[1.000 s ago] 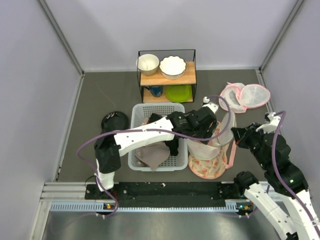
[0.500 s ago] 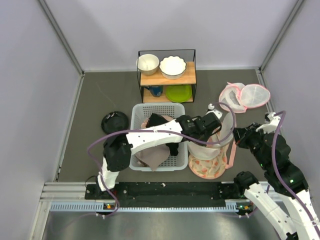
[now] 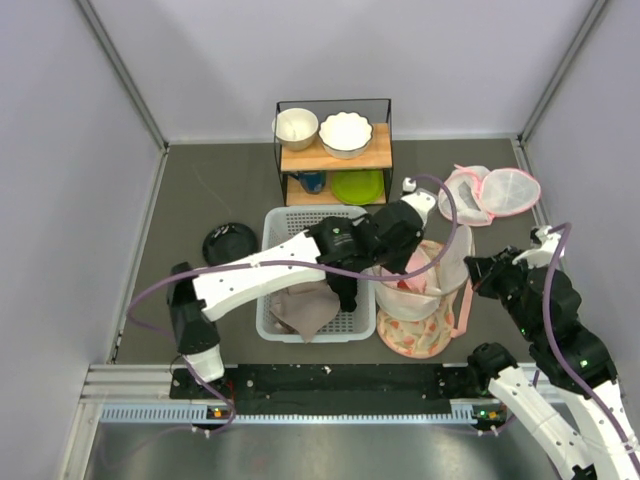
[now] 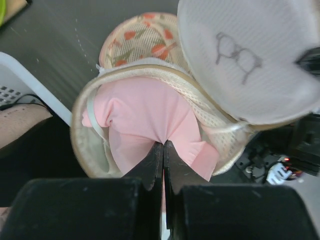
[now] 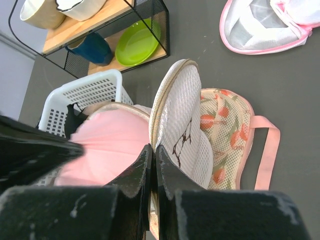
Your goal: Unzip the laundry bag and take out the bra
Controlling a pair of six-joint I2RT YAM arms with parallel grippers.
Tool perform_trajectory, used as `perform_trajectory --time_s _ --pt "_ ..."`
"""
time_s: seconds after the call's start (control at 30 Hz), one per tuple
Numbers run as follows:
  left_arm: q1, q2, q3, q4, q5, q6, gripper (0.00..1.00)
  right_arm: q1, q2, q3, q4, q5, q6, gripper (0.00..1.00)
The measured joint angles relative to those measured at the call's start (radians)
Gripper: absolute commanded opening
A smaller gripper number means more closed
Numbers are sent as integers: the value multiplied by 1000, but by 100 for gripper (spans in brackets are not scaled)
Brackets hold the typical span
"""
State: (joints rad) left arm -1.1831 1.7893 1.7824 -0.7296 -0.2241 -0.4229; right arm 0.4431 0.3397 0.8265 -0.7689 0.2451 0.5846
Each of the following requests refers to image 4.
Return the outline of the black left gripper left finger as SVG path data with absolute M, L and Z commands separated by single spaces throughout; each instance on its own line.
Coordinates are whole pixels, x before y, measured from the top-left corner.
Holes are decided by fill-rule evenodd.
M 37 179 L 14 200 L 3 240 L 159 240 L 163 145 L 121 178 Z

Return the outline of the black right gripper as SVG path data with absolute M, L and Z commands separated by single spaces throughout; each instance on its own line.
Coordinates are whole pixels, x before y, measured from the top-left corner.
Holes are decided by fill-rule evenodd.
M 303 174 L 320 175 L 320 114 L 310 110 L 312 98 L 320 102 L 319 47 L 305 50 L 293 65 L 304 79 L 258 94 L 258 109 L 282 123 L 249 142 L 235 165 L 238 182 L 280 185 Z

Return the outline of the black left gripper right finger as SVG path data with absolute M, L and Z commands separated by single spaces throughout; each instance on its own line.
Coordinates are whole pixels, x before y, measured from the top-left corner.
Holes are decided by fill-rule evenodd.
M 288 186 L 213 184 L 163 147 L 166 226 L 172 240 L 317 240 L 300 195 Z

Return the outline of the white mesh laundry bag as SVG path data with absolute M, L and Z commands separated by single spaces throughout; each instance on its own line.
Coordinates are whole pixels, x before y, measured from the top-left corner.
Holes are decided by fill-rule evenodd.
M 92 178 L 120 178 L 104 130 L 82 123 L 93 109 L 101 85 L 146 77 L 176 90 L 197 119 L 203 141 L 218 151 L 211 175 L 228 171 L 250 138 L 279 127 L 258 108 L 258 94 L 280 83 L 306 77 L 294 67 L 304 51 L 320 48 L 320 3 L 317 0 L 181 0 L 178 39 L 189 72 L 147 57 L 105 69 L 82 90 L 72 109 L 71 142 L 75 156 Z

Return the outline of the pink bra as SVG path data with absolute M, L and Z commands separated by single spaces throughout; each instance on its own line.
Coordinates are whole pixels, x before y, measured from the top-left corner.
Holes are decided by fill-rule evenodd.
M 122 174 L 144 159 L 156 142 L 171 141 L 179 157 L 207 181 L 219 160 L 218 151 L 202 140 L 189 103 L 157 79 L 138 76 L 102 84 L 93 109 L 84 110 L 82 124 L 103 129 Z

